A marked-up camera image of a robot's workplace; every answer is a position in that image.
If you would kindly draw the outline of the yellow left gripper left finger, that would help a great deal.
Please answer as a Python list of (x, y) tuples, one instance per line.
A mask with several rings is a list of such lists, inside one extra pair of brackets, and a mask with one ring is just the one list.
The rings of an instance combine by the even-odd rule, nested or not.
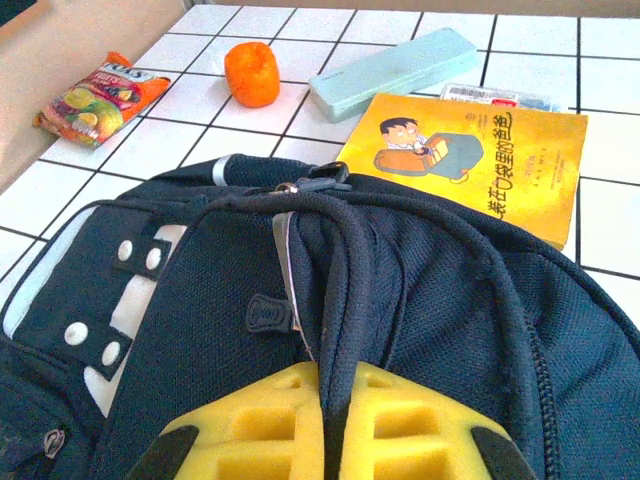
[(302, 362), (171, 421), (129, 479), (322, 479), (318, 367)]

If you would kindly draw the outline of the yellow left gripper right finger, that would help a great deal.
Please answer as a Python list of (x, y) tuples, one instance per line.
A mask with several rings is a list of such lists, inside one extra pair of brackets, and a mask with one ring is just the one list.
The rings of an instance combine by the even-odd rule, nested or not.
[(344, 430), (346, 479), (534, 479), (502, 426), (361, 362)]

